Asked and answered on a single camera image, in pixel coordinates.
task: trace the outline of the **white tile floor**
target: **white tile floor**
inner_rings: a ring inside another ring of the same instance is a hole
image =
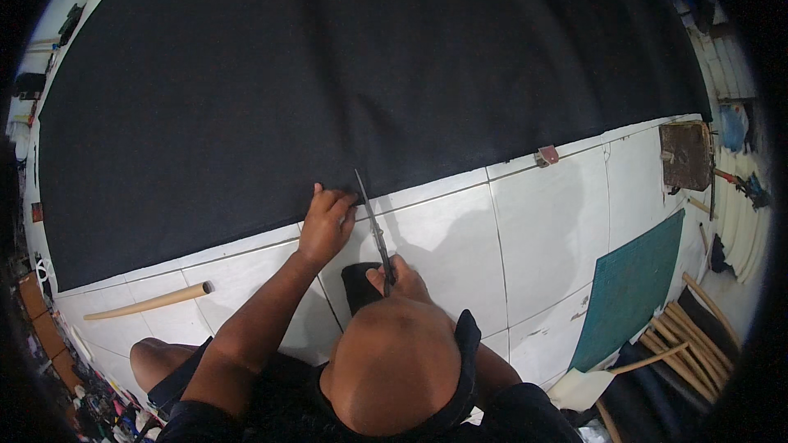
[[[532,155],[524,156],[380,197],[373,209],[389,251],[414,265],[433,299],[455,318],[471,310],[483,342],[524,381],[549,388],[574,353],[596,259],[684,205],[687,195],[667,196],[661,181],[656,127],[672,120],[567,144],[551,167],[537,168]],[[704,217],[691,206],[687,212],[671,295],[680,291],[680,272],[703,263],[697,222]],[[128,368],[134,342],[154,336],[201,343],[296,250],[299,234],[299,226],[286,226],[58,293],[56,305],[100,369],[134,391],[139,387]],[[360,214],[348,245],[310,286],[282,350],[312,364],[325,360],[350,319],[342,267],[377,259],[369,221]],[[143,314],[82,320],[201,281],[215,291]]]

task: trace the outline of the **black foam sheet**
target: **black foam sheet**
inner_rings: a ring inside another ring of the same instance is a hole
[[[40,115],[68,290],[672,114],[709,116],[669,0],[103,0]]]

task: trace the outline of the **green cutting mat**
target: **green cutting mat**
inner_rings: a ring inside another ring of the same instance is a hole
[[[596,261],[586,323],[571,368],[587,371],[632,338],[661,307],[676,267],[684,209]]]

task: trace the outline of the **wooden dowel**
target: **wooden dowel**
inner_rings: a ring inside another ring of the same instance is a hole
[[[618,434],[618,429],[616,429],[616,424],[613,423],[613,418],[610,416],[610,412],[605,408],[605,405],[602,404],[602,400],[596,401],[596,409],[599,410],[599,415],[602,416],[602,422],[605,423],[605,428],[607,428],[607,432],[610,434],[610,439],[613,443],[623,443],[621,435]]]
[[[646,332],[641,336],[640,342],[651,352],[657,353],[661,350],[661,348],[655,337],[655,333],[646,330]],[[687,367],[679,362],[675,357],[670,356],[663,359],[663,361],[665,361],[668,366],[670,366],[680,377],[689,383],[704,399],[708,400],[712,404],[715,402],[716,398],[714,397],[714,394],[709,392],[704,384],[695,378],[695,376],[690,373],[690,370],[687,369]]]
[[[695,197],[690,197],[689,199],[687,199],[687,202],[692,203],[695,207],[699,208],[701,211],[705,212],[710,217],[712,216],[712,209],[708,208],[708,206],[705,203],[698,201]]]
[[[168,304],[180,303],[181,301],[185,300],[193,300],[194,298],[205,296],[209,292],[211,292],[211,289],[208,283],[201,282],[188,288],[183,288],[182,290],[173,291],[168,294],[163,294],[162,296],[151,298],[150,300],[140,301],[139,303],[123,306],[122,308],[115,308],[114,310],[102,311],[100,313],[91,313],[90,315],[85,315],[82,318],[84,320],[101,320],[111,319],[116,316],[131,315],[132,313],[139,313],[140,311],[161,308],[162,306],[167,306]]]
[[[725,356],[725,353],[719,347],[717,347],[717,344],[715,344],[714,341],[711,338],[709,338],[709,336],[706,335],[706,333],[703,330],[700,329],[700,327],[695,325],[695,322],[692,321],[690,316],[687,315],[686,311],[684,311],[684,308],[682,308],[680,304],[669,303],[667,307],[669,309],[672,309],[676,314],[678,314],[681,320],[683,320],[684,325],[686,325],[687,328],[692,330],[695,333],[695,335],[698,336],[698,338],[703,340],[703,344],[705,344],[706,347],[709,348],[709,350],[711,350],[711,352],[714,353],[714,356],[716,356],[717,359],[719,359],[719,361],[724,365],[728,373],[733,372],[734,364],[731,362],[730,359],[728,359],[728,356]]]
[[[734,341],[734,344],[736,345],[736,349],[741,350],[740,346],[742,345],[742,342],[739,340],[738,335],[736,334],[736,331],[734,330],[734,327],[732,327],[731,323],[728,322],[728,319],[723,315],[723,312],[721,310],[719,310],[719,308],[717,308],[717,305],[714,304],[714,301],[712,301],[712,298],[708,297],[708,294],[706,294],[706,292],[697,284],[697,282],[695,282],[695,279],[693,279],[692,276],[690,276],[686,272],[684,272],[684,274],[682,274],[682,279],[684,279],[684,282],[687,283],[687,285],[690,287],[690,289],[695,291],[695,293],[699,297],[701,297],[701,300],[703,300],[703,302],[706,304],[706,306],[708,306],[709,309],[712,310],[712,313],[714,313],[714,316],[716,316],[717,320],[719,320],[719,322],[723,324],[723,327],[725,328],[725,331],[727,331],[728,335],[731,336],[731,339]]]
[[[665,359],[668,356],[672,356],[676,352],[681,351],[683,349],[686,349],[689,346],[690,346],[689,342],[684,342],[683,344],[677,345],[673,349],[668,349],[666,351],[663,351],[663,352],[657,354],[656,356],[651,356],[650,358],[646,358],[646,359],[643,359],[641,361],[637,361],[636,363],[627,364],[626,366],[622,366],[622,367],[619,367],[619,368],[613,368],[612,370],[608,370],[608,371],[610,371],[613,374],[627,373],[629,371],[636,370],[638,368],[643,368],[644,366],[648,366],[651,363],[656,363],[657,361],[661,361],[662,359]]]
[[[698,222],[697,225],[701,228],[701,240],[703,240],[703,255],[708,255],[708,239],[706,238],[706,232],[703,231],[703,222]]]
[[[662,323],[660,319],[653,318],[651,319],[651,324],[654,325],[654,328],[662,334],[662,336],[667,340],[670,344],[676,345],[680,344],[681,341],[676,338],[676,336],[671,332],[665,325]],[[689,367],[689,369],[695,374],[695,376],[701,380],[709,391],[711,391],[714,395],[717,395],[717,388],[715,387],[712,379],[708,377],[706,372],[701,368],[701,365],[697,363],[695,358],[692,357],[687,351],[681,351],[679,353],[682,359],[684,359],[684,363]]]
[[[706,369],[717,389],[721,390],[728,379],[728,372],[714,354],[705,348],[703,340],[691,333],[682,323],[675,320],[674,315],[675,313],[673,311],[666,309],[665,315],[661,316],[660,320],[665,324],[665,327],[672,330],[679,339],[689,342],[689,350],[695,355],[695,358],[701,362],[701,365]]]
[[[659,335],[656,334],[656,331],[654,331],[654,330],[646,330],[643,333],[643,335],[645,335],[647,338],[649,338],[649,339],[654,341],[654,343],[656,344],[657,348],[659,349],[659,352],[666,351],[666,350],[670,349],[670,346],[665,344],[664,340],[662,340],[662,338]],[[684,359],[682,359],[682,358],[680,358],[678,356],[673,356],[671,359],[673,359],[676,363],[679,363],[682,366],[684,366],[684,368],[686,368],[687,370],[690,369],[690,367],[687,366],[686,363],[684,362]]]

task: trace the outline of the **man's left hand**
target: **man's left hand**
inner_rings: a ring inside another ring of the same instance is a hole
[[[341,190],[323,190],[314,184],[312,203],[301,230],[298,253],[317,270],[322,269],[348,243],[355,225],[358,196]]]

